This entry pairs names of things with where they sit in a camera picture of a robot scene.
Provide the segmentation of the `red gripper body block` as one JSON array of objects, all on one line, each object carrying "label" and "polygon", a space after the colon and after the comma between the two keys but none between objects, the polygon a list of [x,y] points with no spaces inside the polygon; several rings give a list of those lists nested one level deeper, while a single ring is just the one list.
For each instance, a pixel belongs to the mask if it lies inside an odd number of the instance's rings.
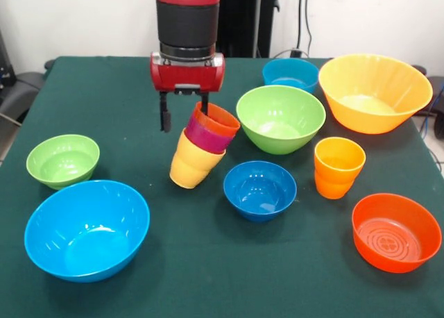
[{"label": "red gripper body block", "polygon": [[154,88],[159,92],[218,92],[225,75],[225,58],[222,53],[216,53],[206,61],[179,62],[163,58],[160,52],[153,52],[150,75]]}]

